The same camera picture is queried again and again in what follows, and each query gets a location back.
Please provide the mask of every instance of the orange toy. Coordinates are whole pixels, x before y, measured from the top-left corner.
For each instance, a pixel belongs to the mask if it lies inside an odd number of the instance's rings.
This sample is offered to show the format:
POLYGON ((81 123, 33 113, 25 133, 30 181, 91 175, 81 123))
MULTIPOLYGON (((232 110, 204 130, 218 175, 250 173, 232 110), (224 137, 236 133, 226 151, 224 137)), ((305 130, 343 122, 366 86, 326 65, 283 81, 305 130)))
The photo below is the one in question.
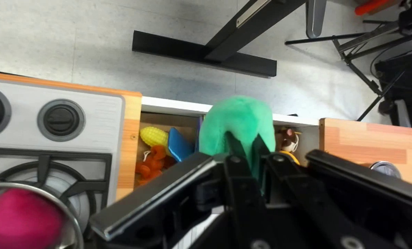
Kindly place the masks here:
POLYGON ((166 155, 166 146, 150 146, 150 152, 143 162, 137 166, 137 173, 141 175, 138 185, 143 185, 161 174, 164 167, 174 164, 174 159, 166 155))

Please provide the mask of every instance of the wooden countertop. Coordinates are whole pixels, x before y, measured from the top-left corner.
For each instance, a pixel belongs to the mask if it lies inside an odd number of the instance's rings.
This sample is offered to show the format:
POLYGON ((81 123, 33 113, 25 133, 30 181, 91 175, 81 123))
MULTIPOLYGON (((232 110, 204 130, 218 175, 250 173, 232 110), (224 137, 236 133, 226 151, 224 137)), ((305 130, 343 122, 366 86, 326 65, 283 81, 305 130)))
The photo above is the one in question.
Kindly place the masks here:
POLYGON ((121 95, 124 99, 124 117, 123 117, 123 135, 121 135, 123 138, 121 138, 121 148, 120 148, 121 151, 120 151, 120 159, 119 159, 120 164, 119 164, 119 177, 117 177, 119 181, 117 181, 116 199, 120 199, 132 191, 134 177, 135 177, 139 115, 141 115, 141 92, 43 80, 43 79, 25 77, 25 76, 16 76, 16 74, 2 74, 2 73, 0 73, 0 80, 13 81, 20 84, 54 87, 54 88, 67 88, 74 91, 121 95))
POLYGON ((412 182, 412 128, 336 119, 319 128, 320 149, 362 166, 388 160, 412 182))

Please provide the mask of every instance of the toy kitchen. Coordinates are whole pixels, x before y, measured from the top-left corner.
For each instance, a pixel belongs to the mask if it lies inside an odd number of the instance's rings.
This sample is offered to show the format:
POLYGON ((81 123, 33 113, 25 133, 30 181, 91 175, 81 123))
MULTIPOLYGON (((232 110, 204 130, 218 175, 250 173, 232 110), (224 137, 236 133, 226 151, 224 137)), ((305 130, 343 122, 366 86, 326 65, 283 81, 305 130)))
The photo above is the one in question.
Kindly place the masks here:
MULTIPOLYGON (((138 182, 135 163, 145 152, 139 128, 177 127, 195 142, 199 116, 208 109, 134 91, 0 74, 0 182, 54 195, 76 217, 84 247, 92 247, 90 217, 138 182)), ((318 120, 273 115, 273 122, 305 133, 300 159, 318 146, 318 120)))

